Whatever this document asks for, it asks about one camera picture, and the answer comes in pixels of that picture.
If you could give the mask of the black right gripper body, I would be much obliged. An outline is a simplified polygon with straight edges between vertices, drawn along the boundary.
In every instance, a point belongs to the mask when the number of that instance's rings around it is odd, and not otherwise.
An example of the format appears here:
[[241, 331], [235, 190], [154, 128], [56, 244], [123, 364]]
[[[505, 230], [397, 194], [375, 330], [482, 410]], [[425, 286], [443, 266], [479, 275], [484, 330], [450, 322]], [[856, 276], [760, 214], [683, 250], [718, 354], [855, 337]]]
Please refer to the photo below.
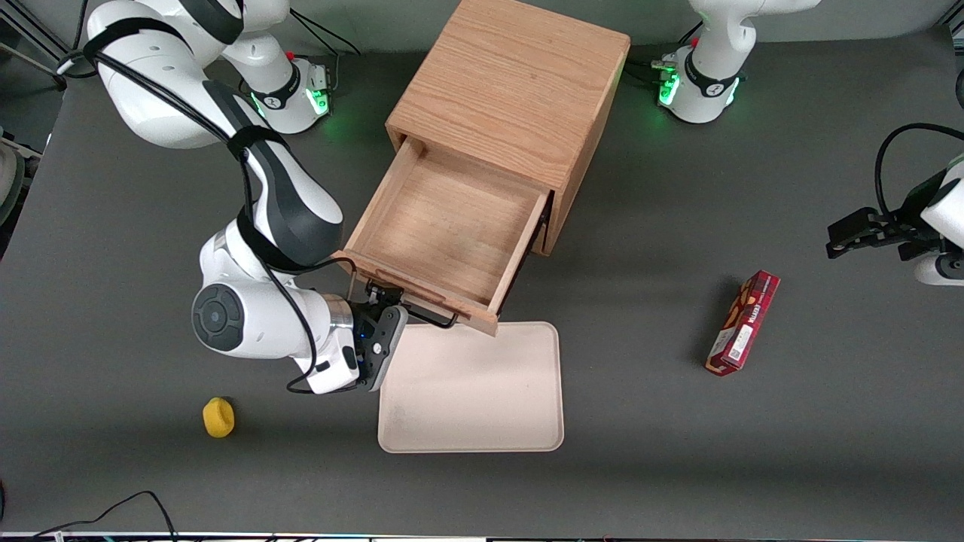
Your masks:
[[401, 305], [351, 302], [358, 387], [378, 391], [407, 325], [409, 312]]

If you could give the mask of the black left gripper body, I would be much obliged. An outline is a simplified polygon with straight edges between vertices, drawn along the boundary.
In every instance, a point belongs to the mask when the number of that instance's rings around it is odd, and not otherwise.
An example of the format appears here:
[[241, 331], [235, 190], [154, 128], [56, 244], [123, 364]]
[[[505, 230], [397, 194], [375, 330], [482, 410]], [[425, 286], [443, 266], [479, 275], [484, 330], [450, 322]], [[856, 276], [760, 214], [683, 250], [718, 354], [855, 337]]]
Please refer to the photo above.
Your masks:
[[953, 244], [944, 239], [923, 220], [922, 212], [929, 206], [941, 188], [946, 171], [936, 172], [926, 181], [914, 187], [901, 206], [892, 212], [889, 228], [898, 240], [901, 261], [916, 260], [927, 254], [946, 254]]

